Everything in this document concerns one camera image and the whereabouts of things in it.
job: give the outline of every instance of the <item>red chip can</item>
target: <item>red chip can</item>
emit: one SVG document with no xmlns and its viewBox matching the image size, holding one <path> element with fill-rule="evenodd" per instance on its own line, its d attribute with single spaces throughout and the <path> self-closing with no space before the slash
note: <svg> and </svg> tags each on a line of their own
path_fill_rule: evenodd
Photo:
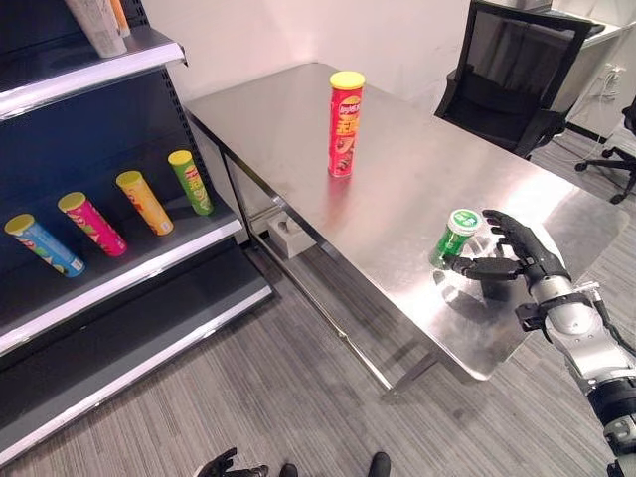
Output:
<svg viewBox="0 0 636 477">
<path fill-rule="evenodd" d="M 365 77 L 356 72 L 337 72 L 329 78 L 331 93 L 331 129 L 329 136 L 329 173 L 334 177 L 351 174 L 356 134 L 360 124 L 360 103 Z"/>
</svg>

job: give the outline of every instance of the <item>chair base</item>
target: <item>chair base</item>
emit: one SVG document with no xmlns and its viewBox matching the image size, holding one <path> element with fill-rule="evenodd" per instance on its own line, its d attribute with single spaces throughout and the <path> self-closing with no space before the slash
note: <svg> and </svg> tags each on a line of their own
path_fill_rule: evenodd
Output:
<svg viewBox="0 0 636 477">
<path fill-rule="evenodd" d="M 605 158 L 610 158 L 613 154 L 616 154 L 620 157 L 621 161 L 607 161 L 607 160 L 591 160 L 591 161 L 582 161 L 577 163 L 574 166 L 574 170 L 577 172 L 582 172 L 587 169 L 587 166 L 600 166 L 607 167 L 608 169 L 620 169 L 623 171 L 629 171 L 629 181 L 627 182 L 627 186 L 625 186 L 625 190 L 621 194 L 616 194 L 613 196 L 609 202 L 612 204 L 620 204 L 629 196 L 636 186 L 636 157 L 632 156 L 628 152 L 619 149 L 618 147 L 612 147 L 611 149 L 605 149 L 601 152 L 601 156 Z"/>
</svg>

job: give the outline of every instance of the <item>power outlet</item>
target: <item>power outlet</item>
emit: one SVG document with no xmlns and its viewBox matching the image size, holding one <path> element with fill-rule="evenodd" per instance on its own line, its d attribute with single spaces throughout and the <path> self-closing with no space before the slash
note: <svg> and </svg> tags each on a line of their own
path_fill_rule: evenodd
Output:
<svg viewBox="0 0 636 477">
<path fill-rule="evenodd" d="M 618 88 L 620 86 L 620 80 L 623 72 L 625 72 L 623 67 L 606 63 L 598 76 L 598 79 L 600 80 L 600 91 L 598 94 L 602 95 L 604 98 L 613 98 L 616 94 L 618 94 Z"/>
<path fill-rule="evenodd" d="M 614 75 L 615 78 L 620 78 L 620 76 L 625 72 L 625 69 L 619 65 L 614 65 L 612 63 L 606 63 L 603 69 L 598 74 L 598 78 L 600 80 L 605 80 L 609 75 Z"/>
</svg>

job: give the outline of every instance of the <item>pringles can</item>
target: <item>pringles can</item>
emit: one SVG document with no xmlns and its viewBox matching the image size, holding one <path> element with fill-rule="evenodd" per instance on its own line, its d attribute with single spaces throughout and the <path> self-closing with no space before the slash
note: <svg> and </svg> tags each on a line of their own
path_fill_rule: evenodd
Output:
<svg viewBox="0 0 636 477">
<path fill-rule="evenodd" d="M 334 177 L 351 174 L 356 134 L 360 124 L 360 103 L 365 77 L 356 72 L 337 72 L 329 78 L 331 87 L 331 129 L 329 173 Z"/>
<path fill-rule="evenodd" d="M 126 242 L 99 213 L 82 192 L 71 192 L 58 200 L 58 209 L 90 237 L 108 256 L 120 256 L 128 249 Z"/>
<path fill-rule="evenodd" d="M 14 217 L 4 226 L 4 232 L 64 276 L 78 276 L 85 269 L 83 261 L 49 234 L 31 214 Z"/>
<path fill-rule="evenodd" d="M 139 171 L 122 172 L 115 179 L 115 183 L 157 236 L 169 234 L 174 229 L 175 226 L 166 211 Z"/>
<path fill-rule="evenodd" d="M 192 153 L 186 150 L 175 151 L 168 156 L 168 162 L 175 171 L 195 212 L 200 216 L 211 214 L 214 207 L 199 170 L 195 166 Z"/>
</svg>

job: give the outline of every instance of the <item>cable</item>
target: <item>cable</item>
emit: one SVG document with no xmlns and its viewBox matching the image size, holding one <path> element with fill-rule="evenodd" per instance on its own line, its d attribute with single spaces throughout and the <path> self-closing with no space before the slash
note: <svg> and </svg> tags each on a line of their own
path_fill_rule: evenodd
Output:
<svg viewBox="0 0 636 477">
<path fill-rule="evenodd" d="M 616 342 L 620 346 L 625 348 L 632 355 L 636 356 L 636 349 L 634 349 L 629 343 L 625 341 L 625 339 L 621 336 L 620 332 L 618 331 L 618 328 L 616 328 L 612 324 L 611 320 L 609 319 L 609 313 L 607 312 L 607 307 L 605 307 L 605 302 L 602 300 L 602 298 L 599 300 L 595 300 L 592 303 L 594 307 L 596 308 L 596 310 L 598 311 L 600 318 L 603 320 L 603 326 L 607 328 L 607 331 L 609 331 L 609 334 L 611 335 L 611 337 L 614 338 L 614 340 L 616 340 Z"/>
<path fill-rule="evenodd" d="M 557 160 L 562 161 L 562 162 L 568 162 L 571 164 L 576 164 L 578 162 L 580 162 L 580 160 L 583 158 L 583 156 L 578 155 L 578 153 L 572 151 L 570 148 L 565 147 L 564 145 L 562 145 L 560 142 L 557 142 L 553 139 L 553 144 L 556 144 L 558 147 L 560 147 L 561 149 L 566 150 L 567 152 L 569 152 L 571 155 L 576 156 L 577 159 L 574 161 L 570 161 L 569 159 L 561 159 L 561 158 L 557 158 Z"/>
<path fill-rule="evenodd" d="M 605 92 L 607 91 L 607 87 L 609 86 L 609 83 L 612 81 L 612 79 L 614 78 L 614 72 L 609 72 L 607 75 L 605 75 L 605 79 L 603 80 L 603 87 L 600 90 L 600 93 L 598 94 L 598 115 L 600 116 L 601 120 L 603 119 L 603 97 L 605 95 Z M 598 145 L 600 144 L 600 134 L 598 135 L 598 138 L 596 139 L 596 142 L 594 143 L 594 147 L 592 147 L 589 152 L 587 154 L 585 154 L 585 157 L 582 158 L 582 160 L 584 161 L 585 159 L 587 159 L 589 156 L 591 156 L 594 152 L 596 152 L 596 148 L 598 147 Z"/>
</svg>

